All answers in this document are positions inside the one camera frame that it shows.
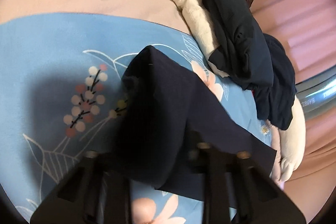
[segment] blue floral bedsheet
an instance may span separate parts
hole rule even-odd
[[[251,92],[214,76],[185,33],[103,15],[15,19],[0,25],[0,183],[26,220],[84,151],[108,150],[127,111],[121,77],[146,45],[197,73],[237,124],[270,145]],[[152,223],[201,223],[200,201],[137,182],[132,192],[135,210],[151,208],[146,217]]]

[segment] blue fabric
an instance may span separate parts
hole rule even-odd
[[[146,21],[45,14],[0,25],[0,183],[27,220],[84,151],[108,149],[110,132],[127,111],[120,78],[146,45],[181,66],[193,70],[197,64],[211,74],[191,36]],[[216,84],[230,117],[270,145],[252,93],[228,77],[216,76]],[[76,121],[82,110],[87,113]],[[137,182],[132,195],[152,199],[155,216],[174,198]],[[200,223],[202,203],[179,197],[171,216]]]

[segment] berry branch print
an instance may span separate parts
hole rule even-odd
[[[84,132],[85,123],[93,122],[94,116],[100,112],[99,105],[105,103],[105,97],[99,94],[104,89],[102,82],[108,79],[104,72],[107,66],[102,64],[99,68],[92,66],[89,68],[89,76],[85,79],[85,84],[76,86],[76,95],[71,98],[74,105],[71,115],[64,116],[63,121],[69,127],[66,128],[66,136],[72,138],[77,132]]]

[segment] navy blue cloth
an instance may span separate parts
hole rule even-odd
[[[273,70],[268,47],[246,0],[202,0],[220,46],[209,61],[242,89],[269,87]]]
[[[192,71],[152,46],[130,63],[122,81],[129,107],[111,152],[101,162],[126,177],[203,200],[203,175],[188,164],[186,131],[228,153],[249,151],[270,174],[275,151],[233,122]]]
[[[258,119],[268,119],[272,125],[287,130],[292,119],[294,104],[295,71],[281,43],[271,35],[264,34],[272,59],[273,86],[254,90]]]

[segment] pile of clothes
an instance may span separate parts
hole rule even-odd
[[[252,90],[260,120],[280,130],[292,121],[295,72],[281,43],[264,34],[253,0],[173,0],[214,73]]]

